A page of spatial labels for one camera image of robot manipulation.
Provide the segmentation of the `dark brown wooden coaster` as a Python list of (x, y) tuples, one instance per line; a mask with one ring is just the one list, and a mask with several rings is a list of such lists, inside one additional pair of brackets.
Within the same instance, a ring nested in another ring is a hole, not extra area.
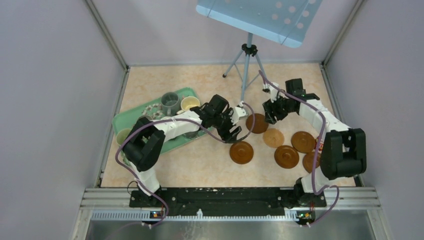
[(254, 149), (248, 142), (240, 141), (231, 145), (229, 156), (236, 164), (244, 165), (253, 159)]

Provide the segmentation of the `light tan wooden coaster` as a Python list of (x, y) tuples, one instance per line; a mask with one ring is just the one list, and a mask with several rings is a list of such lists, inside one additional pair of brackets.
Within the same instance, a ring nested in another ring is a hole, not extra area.
[(283, 145), (285, 137), (283, 133), (276, 128), (267, 129), (262, 135), (263, 142), (270, 148), (278, 148)]

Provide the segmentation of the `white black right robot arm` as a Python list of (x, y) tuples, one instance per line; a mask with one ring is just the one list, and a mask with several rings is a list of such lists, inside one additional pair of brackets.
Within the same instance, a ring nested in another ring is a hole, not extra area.
[(320, 165), (300, 178), (301, 187), (293, 192), (299, 206), (307, 206), (339, 178), (364, 173), (367, 168), (366, 135), (361, 128), (351, 128), (337, 119), (314, 93), (307, 93), (302, 79), (285, 82), (286, 90), (263, 77), (263, 91), (270, 95), (262, 104), (265, 121), (275, 124), (290, 113), (304, 118), (317, 132), (313, 147), (320, 151)]

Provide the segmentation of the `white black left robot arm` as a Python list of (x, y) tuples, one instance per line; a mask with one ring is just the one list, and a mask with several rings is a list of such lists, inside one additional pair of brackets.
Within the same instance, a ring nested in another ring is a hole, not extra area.
[(157, 163), (164, 143), (188, 133), (215, 128), (219, 141), (233, 144), (237, 140), (241, 127), (237, 122), (247, 116), (244, 102), (230, 107), (229, 102), (215, 94), (209, 102), (193, 106), (181, 114), (164, 120), (139, 118), (121, 145), (130, 170), (142, 190), (141, 200), (149, 207), (160, 202), (160, 183), (156, 177), (154, 165)]

